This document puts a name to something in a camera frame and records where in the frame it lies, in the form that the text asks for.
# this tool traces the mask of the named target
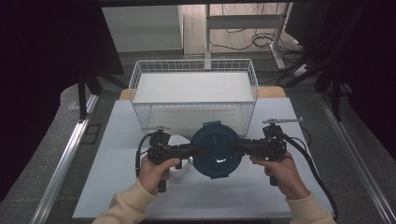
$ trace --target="black handle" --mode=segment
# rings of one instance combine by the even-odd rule
[[[270,185],[277,186],[277,179],[273,175],[270,176]]]
[[[160,183],[158,184],[158,192],[166,192],[166,180],[160,180]]]

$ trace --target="blue round object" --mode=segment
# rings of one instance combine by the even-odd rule
[[[239,143],[238,134],[221,122],[204,123],[190,141],[190,145],[201,147],[203,153],[193,157],[193,166],[212,179],[228,177],[239,165],[244,154],[231,151],[231,143]]]

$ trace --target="wall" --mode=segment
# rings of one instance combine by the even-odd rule
[[[182,49],[178,6],[102,8],[117,52]]]

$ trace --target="hand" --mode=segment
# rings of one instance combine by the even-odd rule
[[[250,160],[253,164],[264,166],[265,174],[277,179],[277,186],[286,195],[287,199],[295,200],[309,196],[310,192],[300,178],[293,157],[289,152],[285,153],[280,161],[266,161],[254,156],[250,156]]]
[[[139,181],[143,188],[153,195],[158,194],[158,184],[160,180],[168,180],[170,178],[169,168],[180,163],[179,159],[170,159],[164,161],[160,165],[154,165],[145,156],[141,161],[139,172]]]

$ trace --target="wrist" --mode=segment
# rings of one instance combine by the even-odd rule
[[[289,200],[298,200],[308,197],[310,195],[310,191],[304,185],[302,185],[289,189],[285,195]]]

